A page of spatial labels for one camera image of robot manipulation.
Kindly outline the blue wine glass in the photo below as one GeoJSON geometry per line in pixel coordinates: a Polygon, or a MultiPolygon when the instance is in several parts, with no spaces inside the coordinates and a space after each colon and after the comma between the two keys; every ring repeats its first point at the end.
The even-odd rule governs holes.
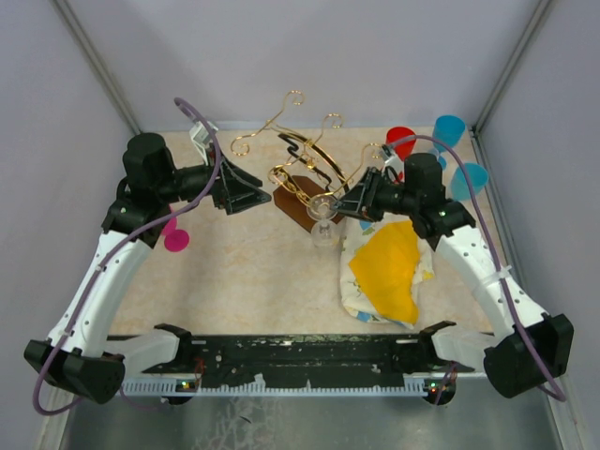
{"type": "MultiPolygon", "coordinates": [[[[442,115],[436,119],[432,137],[444,142],[450,148],[455,148],[465,129],[466,124],[461,118],[455,115],[442,115]]],[[[446,160],[443,157],[444,152],[445,148],[438,143],[434,143],[433,147],[429,150],[429,153],[438,159],[443,170],[446,168],[446,160]]]]}
{"type": "Polygon", "coordinates": [[[481,165],[473,162],[465,162],[463,172],[457,167],[450,182],[451,198],[456,201],[468,201],[471,192],[467,181],[471,182],[472,191],[478,195],[488,183],[488,171],[481,165]]]}

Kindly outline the yellow floral cloth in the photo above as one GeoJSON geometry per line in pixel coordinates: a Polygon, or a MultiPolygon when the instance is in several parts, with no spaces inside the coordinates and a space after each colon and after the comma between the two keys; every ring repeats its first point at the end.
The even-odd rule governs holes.
{"type": "Polygon", "coordinates": [[[341,238],[341,305],[363,323],[414,328],[419,289],[435,277],[432,251],[405,216],[348,218],[341,238]]]}

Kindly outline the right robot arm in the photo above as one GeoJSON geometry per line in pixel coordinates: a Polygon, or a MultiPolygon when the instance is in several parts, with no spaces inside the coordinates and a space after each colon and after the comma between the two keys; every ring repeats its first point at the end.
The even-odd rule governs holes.
{"type": "Polygon", "coordinates": [[[415,154],[404,163],[401,182],[393,183],[375,168],[334,204],[344,217],[369,222],[384,214],[406,216],[417,236],[460,274],[483,309],[491,334],[440,322],[425,331],[418,349],[420,363],[432,371],[449,362],[486,373],[494,389],[513,398],[551,385],[547,394],[564,400],[556,379],[568,364],[574,326],[563,315],[551,316],[535,303],[502,266],[486,243],[484,225],[466,207],[446,196],[443,169],[431,154],[415,154]]]}

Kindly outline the pink wine glass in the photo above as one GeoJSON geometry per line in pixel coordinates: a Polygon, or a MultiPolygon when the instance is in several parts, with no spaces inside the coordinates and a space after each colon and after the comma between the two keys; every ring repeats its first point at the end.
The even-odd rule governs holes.
{"type": "Polygon", "coordinates": [[[187,231],[178,227],[176,217],[171,218],[162,229],[161,235],[164,237],[163,245],[170,252],[180,252],[184,250],[190,241],[187,231]]]}

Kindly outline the red wine glass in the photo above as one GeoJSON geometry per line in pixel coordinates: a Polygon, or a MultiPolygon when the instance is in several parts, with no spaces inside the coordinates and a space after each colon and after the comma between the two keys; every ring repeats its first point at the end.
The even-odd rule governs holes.
{"type": "Polygon", "coordinates": [[[397,156],[404,161],[413,151],[416,140],[409,140],[414,131],[408,127],[392,127],[386,133],[385,143],[394,149],[397,156]]]}

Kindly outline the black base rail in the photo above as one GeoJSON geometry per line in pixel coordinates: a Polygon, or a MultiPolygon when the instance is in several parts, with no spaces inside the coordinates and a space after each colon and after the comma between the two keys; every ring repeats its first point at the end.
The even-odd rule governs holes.
{"type": "Polygon", "coordinates": [[[198,375],[205,388],[260,375],[268,388],[400,387],[406,375],[450,366],[419,334],[194,336],[186,354],[145,371],[198,375]]]}

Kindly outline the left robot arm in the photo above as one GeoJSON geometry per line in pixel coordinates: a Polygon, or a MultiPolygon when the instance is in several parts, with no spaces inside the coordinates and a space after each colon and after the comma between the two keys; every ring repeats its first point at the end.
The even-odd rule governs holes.
{"type": "Polygon", "coordinates": [[[232,164],[209,143],[203,165],[178,169],[164,138],[142,133],[123,155],[125,177],[102,223],[93,261],[57,325],[42,340],[30,340],[24,359],[47,383],[96,404],[111,400],[123,382],[167,365],[177,372],[193,365],[189,331],[159,324],[145,335],[111,342],[109,331],[128,286],[176,217],[171,206],[192,209],[211,196],[228,215],[269,203],[260,179],[232,164]]]}

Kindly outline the clear wine glass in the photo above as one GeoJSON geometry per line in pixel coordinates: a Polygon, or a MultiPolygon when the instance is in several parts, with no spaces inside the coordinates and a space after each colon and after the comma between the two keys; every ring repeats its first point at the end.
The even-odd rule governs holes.
{"type": "Polygon", "coordinates": [[[308,202],[307,214],[315,221],[310,233],[317,248],[334,248],[338,245],[340,231],[334,222],[336,201],[332,195],[323,193],[313,196],[308,202]]]}

